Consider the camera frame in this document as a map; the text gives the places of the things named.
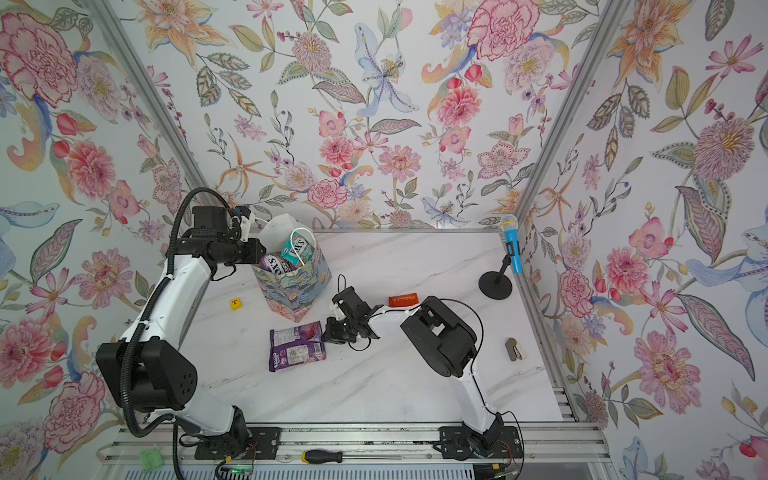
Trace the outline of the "purple snack packet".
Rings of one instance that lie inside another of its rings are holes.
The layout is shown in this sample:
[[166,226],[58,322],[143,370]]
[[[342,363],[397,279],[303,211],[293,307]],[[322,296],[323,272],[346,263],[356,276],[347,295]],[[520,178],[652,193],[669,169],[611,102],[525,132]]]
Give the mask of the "purple snack packet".
[[274,254],[264,255],[259,262],[259,268],[276,277],[282,277],[295,270],[291,262]]
[[269,371],[274,373],[293,366],[323,361],[327,358],[319,321],[271,330]]

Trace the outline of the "teal snack packet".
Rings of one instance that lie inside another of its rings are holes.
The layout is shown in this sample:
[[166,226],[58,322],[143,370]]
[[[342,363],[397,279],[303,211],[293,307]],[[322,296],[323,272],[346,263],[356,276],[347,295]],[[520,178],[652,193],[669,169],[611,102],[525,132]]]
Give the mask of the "teal snack packet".
[[294,232],[284,243],[280,257],[295,267],[304,266],[314,258],[315,248],[310,240]]

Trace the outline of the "floral paper gift bag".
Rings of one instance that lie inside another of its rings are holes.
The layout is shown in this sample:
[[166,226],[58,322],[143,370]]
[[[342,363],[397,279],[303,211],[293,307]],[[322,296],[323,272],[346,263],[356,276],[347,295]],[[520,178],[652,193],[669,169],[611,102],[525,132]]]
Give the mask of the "floral paper gift bag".
[[291,215],[281,214],[266,223],[258,240],[266,248],[266,254],[280,256],[284,243],[294,232],[312,242],[315,252],[310,263],[295,267],[293,272],[282,277],[260,269],[259,263],[253,265],[252,270],[269,309],[299,323],[331,279],[329,266],[315,234]]

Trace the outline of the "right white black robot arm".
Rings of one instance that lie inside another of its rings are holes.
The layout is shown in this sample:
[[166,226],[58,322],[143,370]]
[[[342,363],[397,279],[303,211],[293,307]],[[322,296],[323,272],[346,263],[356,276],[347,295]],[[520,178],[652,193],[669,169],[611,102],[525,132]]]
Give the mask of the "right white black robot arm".
[[504,420],[486,402],[475,368],[484,335],[476,334],[449,308],[449,302],[428,296],[409,307],[371,307],[347,287],[332,298],[333,315],[327,319],[323,341],[351,345],[359,339],[404,334],[426,364],[449,380],[461,407],[468,446],[475,454],[489,457],[501,442]]

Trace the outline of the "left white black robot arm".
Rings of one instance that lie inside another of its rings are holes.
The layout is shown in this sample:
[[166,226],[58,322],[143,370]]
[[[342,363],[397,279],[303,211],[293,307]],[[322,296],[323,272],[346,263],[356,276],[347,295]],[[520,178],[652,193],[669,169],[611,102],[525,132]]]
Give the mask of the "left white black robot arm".
[[174,219],[163,274],[138,318],[118,341],[99,346],[97,366],[134,437],[171,422],[218,453],[248,448],[242,410],[199,388],[180,347],[218,268],[255,265],[265,255],[250,235],[255,219],[213,189],[191,190]]

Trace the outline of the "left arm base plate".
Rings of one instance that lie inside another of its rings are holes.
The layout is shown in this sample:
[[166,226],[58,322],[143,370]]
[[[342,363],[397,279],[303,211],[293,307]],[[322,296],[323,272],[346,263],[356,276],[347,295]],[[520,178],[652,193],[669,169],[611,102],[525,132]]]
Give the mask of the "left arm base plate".
[[243,454],[246,459],[275,460],[280,445],[280,427],[249,427],[248,432],[203,436],[194,453],[195,460],[235,459]]

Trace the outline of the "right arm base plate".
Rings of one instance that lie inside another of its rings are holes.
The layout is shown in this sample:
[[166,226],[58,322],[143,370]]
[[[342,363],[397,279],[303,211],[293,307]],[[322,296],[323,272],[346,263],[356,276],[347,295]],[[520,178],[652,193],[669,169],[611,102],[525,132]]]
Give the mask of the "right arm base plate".
[[504,426],[498,434],[478,434],[465,425],[443,426],[433,448],[443,459],[466,461],[469,459],[522,459],[523,442],[518,429]]

